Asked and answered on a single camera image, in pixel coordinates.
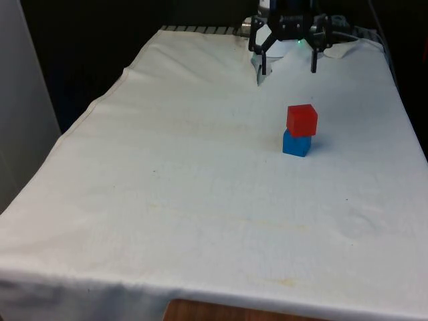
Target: wooden floor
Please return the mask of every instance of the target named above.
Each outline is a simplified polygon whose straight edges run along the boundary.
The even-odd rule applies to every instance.
[[[169,303],[163,321],[321,321],[273,312],[186,300]]]

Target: gray wall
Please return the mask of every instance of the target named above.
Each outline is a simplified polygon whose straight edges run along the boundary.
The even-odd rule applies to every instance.
[[[0,0],[0,213],[60,135],[19,0]]]

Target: red cube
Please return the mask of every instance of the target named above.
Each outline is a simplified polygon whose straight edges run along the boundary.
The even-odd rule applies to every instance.
[[[307,137],[316,134],[318,114],[312,105],[288,106],[287,128],[292,137]]]

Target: stacked cubes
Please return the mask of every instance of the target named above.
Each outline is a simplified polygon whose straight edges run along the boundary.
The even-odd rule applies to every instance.
[[[318,115],[312,105],[289,106],[282,152],[305,157],[316,134]]]

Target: blue cube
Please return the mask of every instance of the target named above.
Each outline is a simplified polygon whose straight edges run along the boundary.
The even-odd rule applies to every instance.
[[[311,140],[311,136],[294,138],[290,134],[290,131],[286,130],[282,141],[282,152],[294,156],[305,157],[309,151]]]

